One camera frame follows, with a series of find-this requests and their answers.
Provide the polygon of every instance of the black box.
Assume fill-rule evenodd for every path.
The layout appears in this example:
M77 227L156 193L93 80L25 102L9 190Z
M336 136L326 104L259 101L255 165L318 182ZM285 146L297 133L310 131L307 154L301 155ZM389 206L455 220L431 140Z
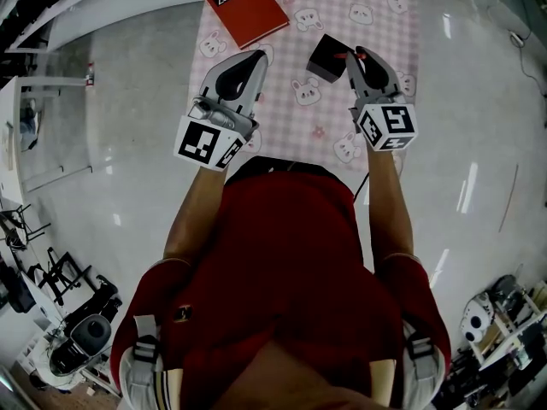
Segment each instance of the black box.
M345 59L336 58L334 55L345 54L348 50L351 48L324 34L311 54L306 69L327 82L335 82L344 73Z

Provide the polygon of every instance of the glossy floor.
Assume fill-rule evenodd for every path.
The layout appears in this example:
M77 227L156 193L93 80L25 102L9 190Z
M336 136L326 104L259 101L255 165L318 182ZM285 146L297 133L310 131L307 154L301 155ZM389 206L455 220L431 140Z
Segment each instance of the glossy floor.
M505 31L526 28L495 0L419 2L421 134L407 154L402 182L415 252L457 346L471 296L521 263L524 282L547 276L545 107L535 83L521 73L519 51ZM47 166L45 155L39 157L39 167L37 156L25 159L29 175L56 162L74 170L87 165L89 151L93 174L36 190L30 201L40 219L53 223L50 241L118 284L125 302L161 257L197 170L171 153L185 111L201 7L141 15L70 44L57 68L88 50L95 62L85 121L75 106L53 102L48 114L46 105L44 129L49 120L57 123L57 133L40 143L57 157ZM523 55L527 70L541 77L547 55L533 38ZM66 97L63 92L56 102ZM352 190L362 180L335 173ZM365 197L363 192L356 212L365 261L371 263Z

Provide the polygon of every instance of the red book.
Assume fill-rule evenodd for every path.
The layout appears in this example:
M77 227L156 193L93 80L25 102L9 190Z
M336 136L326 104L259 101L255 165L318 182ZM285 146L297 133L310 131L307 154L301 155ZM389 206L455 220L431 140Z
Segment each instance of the red book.
M207 0L240 49L289 25L275 0Z

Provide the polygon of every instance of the red sleeve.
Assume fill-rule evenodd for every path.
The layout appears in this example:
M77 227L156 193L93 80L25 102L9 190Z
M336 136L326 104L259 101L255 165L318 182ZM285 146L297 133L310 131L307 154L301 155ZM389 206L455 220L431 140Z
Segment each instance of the red sleeve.
M420 262L409 255L392 255L377 266L375 276L396 299L403 319L420 334L430 337L441 350L448 374L450 339L429 287L429 278Z
M110 371L118 389L120 388L121 356L127 348L137 342L137 326L133 316L154 314L156 323L161 324L174 294L184 288L190 275L191 268L185 261L165 260L154 265L141 278L112 343Z

